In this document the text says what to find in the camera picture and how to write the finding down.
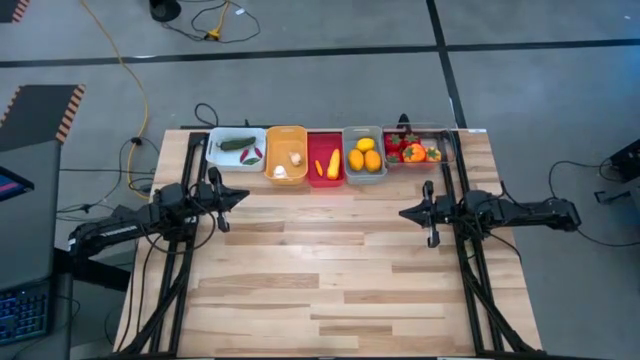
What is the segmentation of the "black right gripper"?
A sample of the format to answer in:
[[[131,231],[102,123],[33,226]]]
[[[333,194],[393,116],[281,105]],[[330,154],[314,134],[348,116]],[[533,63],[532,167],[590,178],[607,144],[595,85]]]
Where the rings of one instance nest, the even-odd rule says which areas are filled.
[[[440,245],[438,225],[451,225],[454,233],[466,243],[468,234],[462,228],[462,220],[459,218],[460,206],[447,195],[434,195],[434,183],[427,180],[422,188],[423,200],[413,207],[399,212],[402,218],[418,224],[421,228],[427,228],[427,247],[436,248]]]

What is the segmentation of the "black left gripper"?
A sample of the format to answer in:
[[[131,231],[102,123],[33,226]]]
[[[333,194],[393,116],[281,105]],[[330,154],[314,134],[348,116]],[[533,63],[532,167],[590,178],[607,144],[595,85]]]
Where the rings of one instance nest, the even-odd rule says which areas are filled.
[[[209,184],[204,181],[195,186],[195,202],[207,213],[217,213],[217,224],[220,231],[230,231],[227,220],[227,212],[249,196],[250,191],[245,189],[229,188],[223,184],[221,172],[217,167],[211,167],[208,172]]]

